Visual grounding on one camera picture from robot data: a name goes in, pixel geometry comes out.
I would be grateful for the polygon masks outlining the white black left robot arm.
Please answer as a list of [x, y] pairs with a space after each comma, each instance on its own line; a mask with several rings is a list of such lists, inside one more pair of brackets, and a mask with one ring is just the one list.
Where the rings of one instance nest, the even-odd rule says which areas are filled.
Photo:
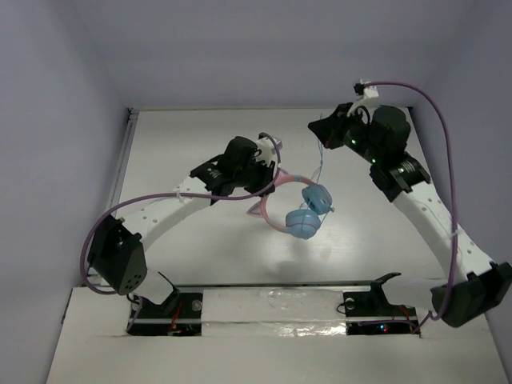
[[264, 197], [274, 192], [281, 165], [281, 140], [261, 133], [256, 141], [237, 136], [224, 152], [195, 167], [171, 192], [132, 198], [111, 207], [93, 225], [82, 246], [80, 271], [95, 293], [87, 271], [110, 286], [109, 294], [132, 294], [160, 315], [178, 305], [178, 288], [146, 262], [148, 249], [166, 232], [217, 201]]

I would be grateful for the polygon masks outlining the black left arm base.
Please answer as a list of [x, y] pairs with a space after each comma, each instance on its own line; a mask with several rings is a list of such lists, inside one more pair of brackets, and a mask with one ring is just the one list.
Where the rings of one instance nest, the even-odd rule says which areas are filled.
[[202, 292], [181, 293], [178, 304], [168, 314], [144, 300], [142, 307], [128, 296], [130, 314], [126, 332], [131, 336], [194, 337], [202, 335]]

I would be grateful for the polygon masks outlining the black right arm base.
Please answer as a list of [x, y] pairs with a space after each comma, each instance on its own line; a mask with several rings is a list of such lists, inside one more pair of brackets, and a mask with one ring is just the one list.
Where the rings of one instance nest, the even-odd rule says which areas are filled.
[[390, 304], [382, 286], [400, 276], [389, 273], [370, 283], [368, 291], [353, 291], [342, 294], [336, 311], [346, 318], [346, 332], [349, 336], [417, 334], [418, 316], [414, 307]]

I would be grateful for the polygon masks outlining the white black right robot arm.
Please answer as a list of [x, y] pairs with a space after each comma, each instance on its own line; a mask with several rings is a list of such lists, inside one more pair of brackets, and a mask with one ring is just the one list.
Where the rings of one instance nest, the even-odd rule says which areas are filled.
[[380, 106], [370, 113], [340, 104], [308, 128], [324, 148], [346, 147], [368, 161], [373, 184], [410, 221], [445, 274], [424, 280], [385, 274], [370, 284], [372, 310], [423, 308], [459, 328], [502, 302], [511, 287], [511, 265], [482, 251], [441, 201], [428, 171], [406, 150], [411, 128], [399, 108]]

